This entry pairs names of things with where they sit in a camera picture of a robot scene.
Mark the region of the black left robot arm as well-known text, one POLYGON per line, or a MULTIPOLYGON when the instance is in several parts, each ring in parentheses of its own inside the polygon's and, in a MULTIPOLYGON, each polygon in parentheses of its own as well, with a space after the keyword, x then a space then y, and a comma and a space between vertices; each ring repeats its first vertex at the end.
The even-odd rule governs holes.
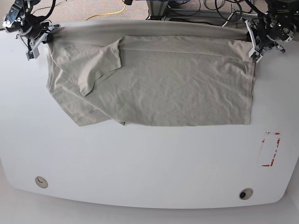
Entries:
POLYGON ((259 62, 266 51, 279 50, 285 53, 282 43, 292 41, 299 32, 299 2, 297 0, 267 0, 268 10, 260 11, 251 1, 246 3, 257 13, 255 18, 241 21, 246 24, 247 36, 252 49, 249 57, 259 62))

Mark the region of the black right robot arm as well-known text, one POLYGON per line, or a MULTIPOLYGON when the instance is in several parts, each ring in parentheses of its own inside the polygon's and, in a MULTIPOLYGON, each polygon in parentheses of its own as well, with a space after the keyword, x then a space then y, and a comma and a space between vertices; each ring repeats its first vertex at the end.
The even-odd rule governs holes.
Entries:
POLYGON ((27 59, 39 57, 38 46, 53 41, 52 31, 60 28, 59 24, 52 24, 49 17, 52 15, 56 1, 52 1, 49 12, 44 16, 35 16, 32 12, 38 0, 16 0, 2 23, 3 30, 8 33, 16 33, 19 39, 27 47, 27 59))

